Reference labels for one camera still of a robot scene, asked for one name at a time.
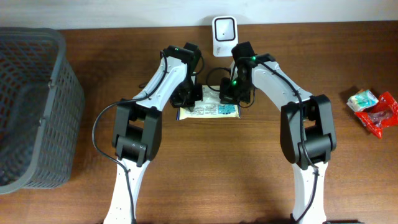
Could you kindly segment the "yellow snack bag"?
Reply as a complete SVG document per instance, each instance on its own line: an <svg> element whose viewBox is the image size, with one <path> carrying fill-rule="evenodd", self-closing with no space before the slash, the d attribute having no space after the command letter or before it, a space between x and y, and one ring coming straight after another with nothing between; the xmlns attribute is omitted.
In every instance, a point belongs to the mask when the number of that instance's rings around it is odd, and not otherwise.
<svg viewBox="0 0 398 224"><path fill-rule="evenodd" d="M186 108L179 108L176 120L183 120L186 118L240 118L240 109L238 105L221 104L218 86L203 86L203 100L197 101L194 106L194 111L189 113Z"/></svg>

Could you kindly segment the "red snack bag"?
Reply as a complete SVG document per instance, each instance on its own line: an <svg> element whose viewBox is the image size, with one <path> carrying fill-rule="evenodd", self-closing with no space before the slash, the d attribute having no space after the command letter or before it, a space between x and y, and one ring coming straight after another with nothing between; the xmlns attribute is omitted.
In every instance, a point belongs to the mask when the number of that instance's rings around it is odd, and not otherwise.
<svg viewBox="0 0 398 224"><path fill-rule="evenodd" d="M355 112L355 115L373 135L382 139L385 128L397 126L397 101L386 91L370 112Z"/></svg>

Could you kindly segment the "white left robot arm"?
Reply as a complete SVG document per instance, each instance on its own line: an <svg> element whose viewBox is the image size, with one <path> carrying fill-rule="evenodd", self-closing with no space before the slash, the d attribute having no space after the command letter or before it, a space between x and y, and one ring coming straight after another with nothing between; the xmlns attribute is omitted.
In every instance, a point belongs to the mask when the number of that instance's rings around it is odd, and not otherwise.
<svg viewBox="0 0 398 224"><path fill-rule="evenodd" d="M112 145L116 150L116 181L105 223L135 223L136 204L144 173L162 140L162 111L167 103L192 110L203 99L195 69L201 51L187 42L168 46L160 65L144 89L131 100L114 104L116 117Z"/></svg>

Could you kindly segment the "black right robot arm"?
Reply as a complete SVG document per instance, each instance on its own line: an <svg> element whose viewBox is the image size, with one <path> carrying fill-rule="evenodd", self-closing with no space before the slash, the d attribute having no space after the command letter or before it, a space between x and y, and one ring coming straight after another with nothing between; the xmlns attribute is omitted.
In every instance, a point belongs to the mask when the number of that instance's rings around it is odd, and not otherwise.
<svg viewBox="0 0 398 224"><path fill-rule="evenodd" d="M292 223L326 223L324 183L336 133L331 101L300 88L271 54L255 54L249 42L231 49L231 76L220 85L222 103L252 103L262 91L280 111L280 146L294 172Z"/></svg>

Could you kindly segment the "teal tissue pack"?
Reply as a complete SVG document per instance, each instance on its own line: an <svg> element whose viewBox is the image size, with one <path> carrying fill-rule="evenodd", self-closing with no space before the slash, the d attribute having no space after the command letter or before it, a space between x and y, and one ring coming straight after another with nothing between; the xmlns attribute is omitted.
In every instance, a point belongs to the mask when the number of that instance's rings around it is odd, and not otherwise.
<svg viewBox="0 0 398 224"><path fill-rule="evenodd" d="M373 95L370 90L361 90L357 94L349 97L347 105L354 112L362 112L365 109L376 106L379 100Z"/></svg>

